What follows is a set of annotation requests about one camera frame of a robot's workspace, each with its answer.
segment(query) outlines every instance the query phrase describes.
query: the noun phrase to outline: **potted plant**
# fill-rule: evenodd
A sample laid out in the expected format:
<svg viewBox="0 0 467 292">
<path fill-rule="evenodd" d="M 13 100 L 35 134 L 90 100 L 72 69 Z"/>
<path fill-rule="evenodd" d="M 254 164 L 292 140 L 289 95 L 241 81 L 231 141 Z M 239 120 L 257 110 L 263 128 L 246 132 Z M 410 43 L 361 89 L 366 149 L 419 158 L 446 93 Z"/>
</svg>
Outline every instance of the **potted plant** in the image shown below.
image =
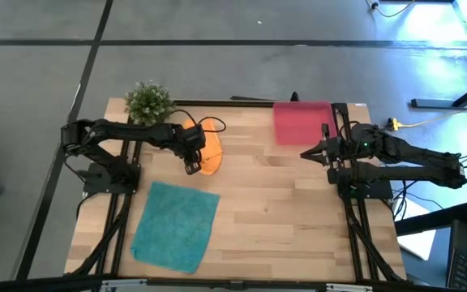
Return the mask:
<svg viewBox="0 0 467 292">
<path fill-rule="evenodd" d="M 165 121 L 174 110 L 167 88 L 152 81 L 138 82 L 125 98 L 126 112 L 136 123 L 145 126 Z"/>
</svg>

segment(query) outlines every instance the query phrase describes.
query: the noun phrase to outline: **wooden table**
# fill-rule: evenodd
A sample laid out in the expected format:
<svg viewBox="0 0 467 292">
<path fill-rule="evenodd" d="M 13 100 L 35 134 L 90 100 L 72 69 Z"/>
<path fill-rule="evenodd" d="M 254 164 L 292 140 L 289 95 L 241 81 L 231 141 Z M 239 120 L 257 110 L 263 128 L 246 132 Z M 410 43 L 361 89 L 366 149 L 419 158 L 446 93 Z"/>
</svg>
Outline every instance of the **wooden table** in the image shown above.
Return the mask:
<svg viewBox="0 0 467 292">
<path fill-rule="evenodd" d="M 109 99 L 105 118 L 126 122 L 124 100 Z M 370 122 L 366 105 L 349 104 L 351 120 Z M 219 134 L 223 161 L 212 176 L 187 175 L 183 162 L 168 150 L 144 144 L 139 190 L 133 195 L 119 275 L 195 279 L 274 281 L 354 281 L 347 222 L 336 186 L 325 169 L 299 158 L 304 146 L 278 146 L 271 108 L 186 106 L 196 120 L 206 115 L 223 119 Z M 182 122 L 174 114 L 171 122 Z M 114 155 L 121 141 L 102 146 Z M 143 264 L 129 251 L 153 181 L 193 187 L 221 196 L 203 262 L 195 274 Z M 96 246 L 104 229 L 109 195 L 97 195 L 81 208 L 66 262 L 66 272 L 78 268 Z M 384 259 L 405 278 L 390 210 L 379 200 L 367 200 L 372 238 Z M 110 270 L 114 243 L 109 245 L 105 271 Z M 368 264 L 363 245 L 364 275 Z"/>
</svg>

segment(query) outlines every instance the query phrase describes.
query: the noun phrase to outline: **yellow cable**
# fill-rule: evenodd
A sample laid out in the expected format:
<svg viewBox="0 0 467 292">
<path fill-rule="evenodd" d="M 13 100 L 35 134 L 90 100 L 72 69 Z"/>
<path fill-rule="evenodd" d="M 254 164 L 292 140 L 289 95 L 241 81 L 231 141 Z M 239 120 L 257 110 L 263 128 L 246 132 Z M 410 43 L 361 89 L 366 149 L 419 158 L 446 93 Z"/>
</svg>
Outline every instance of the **yellow cable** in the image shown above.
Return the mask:
<svg viewBox="0 0 467 292">
<path fill-rule="evenodd" d="M 372 8 L 372 4 L 374 4 L 371 0 L 366 0 L 367 3 L 369 4 L 369 6 Z M 401 9 L 400 11 L 394 13 L 393 15 L 386 15 L 384 14 L 378 7 L 374 8 L 374 10 L 378 11 L 383 17 L 394 17 L 398 14 L 400 14 L 401 12 L 405 11 L 408 7 L 410 7 L 410 5 L 412 5 L 413 3 L 415 2 L 415 0 L 412 0 L 412 2 L 410 2 L 407 6 L 405 6 L 405 8 Z"/>
<path fill-rule="evenodd" d="M 434 122 L 434 121 L 440 120 L 441 118 L 447 118 L 449 116 L 453 116 L 454 114 L 460 114 L 460 113 L 464 113 L 464 112 L 467 112 L 467 109 L 459 110 L 458 112 L 455 112 L 455 113 L 444 114 L 444 115 L 442 115 L 440 117 L 431 118 L 429 120 L 426 120 L 426 121 L 423 121 L 423 122 L 417 122 L 415 124 L 402 124 L 402 123 L 398 122 L 397 126 L 398 127 L 417 127 L 417 126 L 421 126 L 421 125 L 424 125 L 424 124 L 429 123 L 429 122 Z"/>
</svg>

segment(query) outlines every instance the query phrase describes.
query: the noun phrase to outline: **gray floor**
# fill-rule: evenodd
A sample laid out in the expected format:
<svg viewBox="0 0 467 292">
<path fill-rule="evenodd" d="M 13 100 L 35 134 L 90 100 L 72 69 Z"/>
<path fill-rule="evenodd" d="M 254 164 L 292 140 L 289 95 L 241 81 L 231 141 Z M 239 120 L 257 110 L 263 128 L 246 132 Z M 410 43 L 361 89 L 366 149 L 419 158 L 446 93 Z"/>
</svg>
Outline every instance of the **gray floor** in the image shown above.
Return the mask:
<svg viewBox="0 0 467 292">
<path fill-rule="evenodd" d="M 0 37 L 93 38 L 104 2 L 0 0 Z M 467 0 L 460 4 L 467 17 Z M 401 5 L 380 7 L 396 11 Z M 363 0 L 122 0 L 114 3 L 104 38 L 467 39 L 450 5 L 415 4 L 384 19 L 369 13 Z M 0 183 L 6 187 L 0 195 L 0 281 L 13 273 L 87 56 L 87 47 L 0 47 Z M 410 99 L 454 99 L 467 91 L 467 50 L 101 47 L 79 116 L 101 117 L 108 97 L 150 79 L 167 86 L 173 98 L 287 100 L 298 91 L 308 101 L 367 103 L 380 125 L 389 117 L 412 123 L 445 112 L 410 109 Z M 396 134 L 418 146 L 467 153 L 467 114 Z M 418 183 L 410 191 L 443 207 L 467 201 L 467 185 L 454 191 Z M 80 183 L 63 170 L 33 277 L 62 274 L 80 192 Z M 409 255 L 404 258 L 409 273 L 440 284 L 442 269 L 433 268 L 426 280 L 416 275 Z"/>
</svg>

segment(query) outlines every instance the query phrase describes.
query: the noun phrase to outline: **blue cloth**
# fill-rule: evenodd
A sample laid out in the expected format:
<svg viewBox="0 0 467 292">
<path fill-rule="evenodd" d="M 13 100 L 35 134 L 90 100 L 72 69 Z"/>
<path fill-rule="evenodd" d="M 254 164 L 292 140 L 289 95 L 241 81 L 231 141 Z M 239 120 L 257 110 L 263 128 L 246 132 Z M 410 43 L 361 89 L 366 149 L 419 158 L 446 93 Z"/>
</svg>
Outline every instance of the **blue cloth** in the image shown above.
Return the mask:
<svg viewBox="0 0 467 292">
<path fill-rule="evenodd" d="M 195 273 L 212 231 L 219 196 L 153 182 L 131 244 L 136 260 Z"/>
</svg>

